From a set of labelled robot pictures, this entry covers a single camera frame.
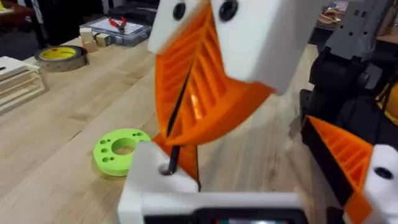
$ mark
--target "orange ribbed fin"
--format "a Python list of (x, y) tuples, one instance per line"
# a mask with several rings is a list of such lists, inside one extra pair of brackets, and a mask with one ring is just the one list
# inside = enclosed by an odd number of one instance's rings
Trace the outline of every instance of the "orange ribbed fin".
[(309, 116), (353, 188), (362, 190), (372, 156), (373, 146), (339, 127)]
[[(226, 76), (210, 5), (156, 59), (156, 111), (168, 145), (194, 146), (223, 136), (272, 92), (263, 84)], [(182, 102), (168, 134), (169, 119), (181, 93)]]

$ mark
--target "wood grain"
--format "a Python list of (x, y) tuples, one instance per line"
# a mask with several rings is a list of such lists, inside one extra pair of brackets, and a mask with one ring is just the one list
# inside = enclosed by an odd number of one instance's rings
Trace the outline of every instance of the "wood grain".
[[(204, 191), (296, 191), (311, 222), (324, 223), (333, 197), (296, 120), (316, 56), (308, 46), (286, 95), (200, 147)], [(46, 77), (48, 93), (0, 116), (1, 223), (117, 223), (124, 178), (101, 174), (92, 150), (114, 129), (157, 134), (154, 56), (145, 43), (112, 45), (90, 54), (88, 66)]]

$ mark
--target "green 3d printed disc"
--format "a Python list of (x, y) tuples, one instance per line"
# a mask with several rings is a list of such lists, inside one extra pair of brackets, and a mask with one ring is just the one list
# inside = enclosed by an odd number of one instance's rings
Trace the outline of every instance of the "green 3d printed disc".
[(105, 134), (94, 148), (94, 160), (98, 168), (111, 176), (126, 176), (134, 149), (141, 141), (150, 141), (150, 137), (138, 129), (119, 129)]

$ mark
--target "black screw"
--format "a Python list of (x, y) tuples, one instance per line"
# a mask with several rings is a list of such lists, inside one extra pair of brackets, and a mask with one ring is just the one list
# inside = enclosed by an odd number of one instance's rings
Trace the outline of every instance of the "black screw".
[(383, 167), (374, 168), (374, 172), (378, 176), (380, 176), (380, 177), (382, 177), (384, 179), (387, 179), (387, 180), (392, 180), (394, 178), (394, 175), (392, 175), (391, 171), (389, 171), (389, 170), (387, 170), (386, 168), (383, 168)]
[(174, 19), (176, 21), (179, 21), (180, 19), (182, 19), (182, 17), (184, 17), (185, 10), (186, 10), (185, 3), (181, 2), (181, 3), (178, 3), (177, 5), (175, 5), (174, 11), (173, 11)]
[(230, 21), (238, 11), (238, 2), (237, 0), (228, 0), (225, 1), (218, 11), (220, 15), (220, 19), (223, 22)]

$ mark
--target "orange plastic part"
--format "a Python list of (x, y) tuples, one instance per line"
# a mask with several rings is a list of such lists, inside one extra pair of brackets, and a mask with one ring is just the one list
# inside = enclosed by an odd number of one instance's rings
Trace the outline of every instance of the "orange plastic part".
[[(166, 138), (163, 135), (158, 134), (153, 138), (153, 142), (163, 149), (169, 156), (172, 152), (172, 147), (166, 145)], [(180, 150), (180, 156), (178, 165), (194, 180), (199, 182), (198, 173), (198, 149), (196, 146), (182, 146)]]
[(315, 130), (350, 182), (354, 193), (344, 206), (354, 224), (360, 224), (372, 213), (363, 195), (373, 146), (361, 138), (320, 119), (308, 116)]
[(330, 123), (312, 116), (308, 118), (345, 173), (351, 186), (362, 191), (373, 146)]
[[(226, 76), (210, 5), (157, 56), (155, 73), (157, 117), (168, 145), (199, 145), (223, 136), (273, 92), (263, 84)], [(182, 102), (167, 135), (180, 93)]]
[(364, 195), (359, 192), (354, 192), (344, 206), (344, 210), (353, 224), (364, 223), (365, 219), (373, 211), (372, 206), (370, 206)]

